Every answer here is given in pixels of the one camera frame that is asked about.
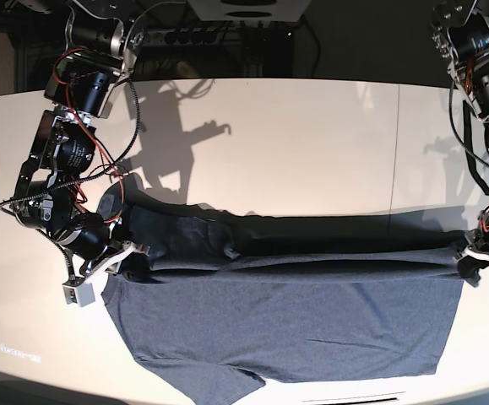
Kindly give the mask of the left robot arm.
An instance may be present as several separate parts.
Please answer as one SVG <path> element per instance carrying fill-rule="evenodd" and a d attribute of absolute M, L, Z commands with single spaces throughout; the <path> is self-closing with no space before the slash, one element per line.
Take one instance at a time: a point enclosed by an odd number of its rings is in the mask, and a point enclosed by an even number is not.
<path fill-rule="evenodd" d="M 449 91 L 463 98 L 463 131 L 454 134 L 465 150 L 471 177 L 489 196 L 489 1 L 441 1 L 432 11 L 432 40 L 447 65 Z M 456 261 L 461 278 L 476 286 L 489 267 L 489 206 L 465 235 Z"/>

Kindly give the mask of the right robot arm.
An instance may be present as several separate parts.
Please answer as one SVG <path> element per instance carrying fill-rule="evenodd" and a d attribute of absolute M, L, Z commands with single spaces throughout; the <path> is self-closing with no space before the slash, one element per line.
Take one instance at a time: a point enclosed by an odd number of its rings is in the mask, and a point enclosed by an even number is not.
<path fill-rule="evenodd" d="M 145 9 L 137 1 L 26 1 L 38 13 L 69 8 L 66 48 L 53 63 L 44 96 L 54 104 L 44 111 L 14 194 L 0 211 L 47 238 L 64 256 L 67 284 L 85 281 L 89 267 L 120 245 L 112 227 L 120 212 L 103 218 L 84 208 L 82 184 L 107 174 L 123 178 L 95 135 L 91 121 L 106 118 L 116 92 L 131 84 L 143 45 Z"/>

